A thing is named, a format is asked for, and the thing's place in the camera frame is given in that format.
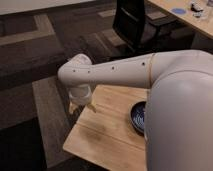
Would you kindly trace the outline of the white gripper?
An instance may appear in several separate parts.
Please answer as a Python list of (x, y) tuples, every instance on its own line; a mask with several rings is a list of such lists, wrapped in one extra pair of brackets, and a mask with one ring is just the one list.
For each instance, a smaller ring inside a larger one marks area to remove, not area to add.
[(79, 107), (78, 105), (84, 106), (88, 103), (88, 108), (96, 113), (96, 107), (91, 102), (92, 91), (89, 85), (80, 85), (77, 87), (71, 87), (69, 89), (69, 114), (73, 114), (74, 111)]

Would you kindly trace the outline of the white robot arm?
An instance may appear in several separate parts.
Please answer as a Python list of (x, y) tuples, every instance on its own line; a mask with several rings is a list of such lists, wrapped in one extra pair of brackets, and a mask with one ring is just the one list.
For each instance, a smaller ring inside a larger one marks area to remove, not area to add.
[(147, 88), (147, 171), (213, 171), (213, 54), (178, 50), (93, 64), (77, 54), (58, 70), (78, 105), (92, 85)]

